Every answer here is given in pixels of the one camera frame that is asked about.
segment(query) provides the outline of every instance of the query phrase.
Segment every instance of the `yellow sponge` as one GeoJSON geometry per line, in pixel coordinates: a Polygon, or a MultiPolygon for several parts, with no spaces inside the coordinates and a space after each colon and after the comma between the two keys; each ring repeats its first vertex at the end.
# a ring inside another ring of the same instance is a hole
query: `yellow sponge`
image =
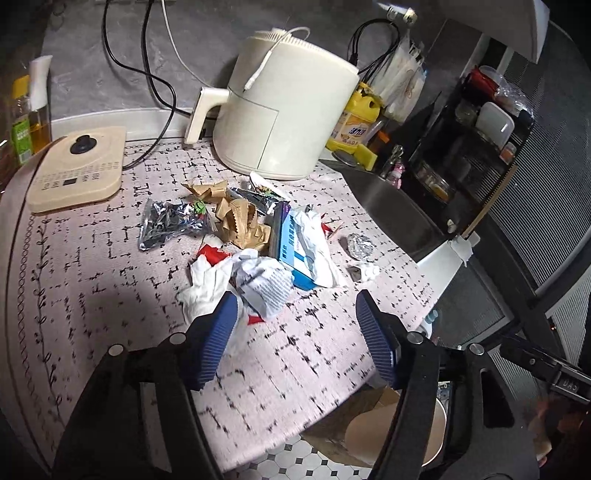
{"type": "Polygon", "coordinates": [[[361,144],[357,145],[353,156],[355,157],[355,160],[357,160],[357,162],[367,171],[373,169],[375,160],[378,158],[374,152],[368,149],[365,145],[361,144]]]}

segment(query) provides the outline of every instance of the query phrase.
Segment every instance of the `dish soap bottle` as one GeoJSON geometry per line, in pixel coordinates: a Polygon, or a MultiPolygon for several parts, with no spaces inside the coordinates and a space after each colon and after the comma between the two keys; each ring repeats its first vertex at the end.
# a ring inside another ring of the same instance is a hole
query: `dish soap bottle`
{"type": "Polygon", "coordinates": [[[380,108],[381,104],[369,86],[359,82],[330,134],[326,148],[330,151],[345,150],[347,153],[354,153],[367,130],[378,118],[380,108]]]}

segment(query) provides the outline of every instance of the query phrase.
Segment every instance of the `trash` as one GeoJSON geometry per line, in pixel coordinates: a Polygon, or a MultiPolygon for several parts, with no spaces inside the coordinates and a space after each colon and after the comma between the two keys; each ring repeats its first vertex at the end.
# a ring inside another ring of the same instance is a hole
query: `trash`
{"type": "Polygon", "coordinates": [[[281,202],[273,217],[269,255],[293,268],[294,285],[302,290],[339,287],[345,279],[330,259],[320,214],[309,207],[281,202]]]}
{"type": "Polygon", "coordinates": [[[198,185],[182,183],[183,187],[189,190],[199,200],[203,202],[217,203],[226,197],[226,189],[228,188],[228,181],[220,181],[216,184],[198,185]]]}
{"type": "Polygon", "coordinates": [[[270,257],[250,258],[236,266],[236,289],[244,301],[265,322],[274,319],[285,306],[293,288],[291,271],[270,257]]]}
{"type": "Polygon", "coordinates": [[[183,304],[183,316],[187,325],[201,315],[214,311],[232,276],[233,257],[228,257],[211,266],[205,255],[199,255],[191,265],[192,286],[177,295],[183,304]]]}
{"type": "Polygon", "coordinates": [[[148,199],[142,215],[138,247],[149,250],[184,233],[208,233],[212,223],[202,202],[170,203],[148,199]]]}
{"type": "Polygon", "coordinates": [[[351,271],[351,277],[358,283],[375,280],[379,275],[379,267],[367,262],[361,262],[357,265],[352,265],[349,268],[351,271]]]}
{"type": "Polygon", "coordinates": [[[347,247],[349,255],[355,260],[367,261],[374,253],[374,244],[365,235],[351,233],[347,237],[347,247]]]}
{"type": "Polygon", "coordinates": [[[267,197],[275,198],[277,201],[291,201],[291,197],[281,189],[275,187],[270,181],[261,177],[258,173],[252,171],[249,175],[247,190],[257,192],[267,197]]]}
{"type": "Polygon", "coordinates": [[[311,278],[319,287],[341,287],[345,279],[330,258],[329,244],[321,226],[320,214],[308,207],[291,211],[298,242],[306,253],[311,278]]]}
{"type": "Polygon", "coordinates": [[[226,252],[222,252],[219,248],[212,247],[209,244],[203,245],[201,247],[201,249],[199,250],[199,252],[197,252],[198,257],[201,255],[203,255],[205,257],[205,259],[208,261],[208,263],[211,266],[217,265],[222,260],[224,260],[225,258],[230,256],[230,254],[227,254],[226,252]]]}
{"type": "Polygon", "coordinates": [[[281,201],[274,197],[268,197],[262,193],[251,192],[250,190],[243,189],[228,189],[228,197],[231,200],[246,199],[252,203],[256,210],[261,215],[272,215],[275,211],[275,207],[281,201]]]}
{"type": "Polygon", "coordinates": [[[232,242],[240,248],[262,250],[269,243],[271,227],[258,223],[256,207],[245,199],[228,202],[223,198],[217,206],[216,216],[222,221],[222,241],[232,242]]]}

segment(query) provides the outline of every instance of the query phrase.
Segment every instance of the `white tissue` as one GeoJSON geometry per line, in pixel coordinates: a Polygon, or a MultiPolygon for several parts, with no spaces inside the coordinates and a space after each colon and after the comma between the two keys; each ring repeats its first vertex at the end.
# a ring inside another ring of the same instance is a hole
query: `white tissue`
{"type": "Polygon", "coordinates": [[[351,267],[352,277],[355,282],[363,283],[372,281],[379,275],[379,267],[368,262],[360,262],[351,267]]]}

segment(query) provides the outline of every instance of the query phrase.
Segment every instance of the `stainless steel sink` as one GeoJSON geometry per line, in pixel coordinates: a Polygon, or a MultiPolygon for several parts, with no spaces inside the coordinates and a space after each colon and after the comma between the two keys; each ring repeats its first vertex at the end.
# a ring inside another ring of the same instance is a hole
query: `stainless steel sink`
{"type": "Polygon", "coordinates": [[[342,174],[372,220],[414,261],[443,243],[439,228],[402,190],[365,170],[338,161],[322,162],[342,174]]]}

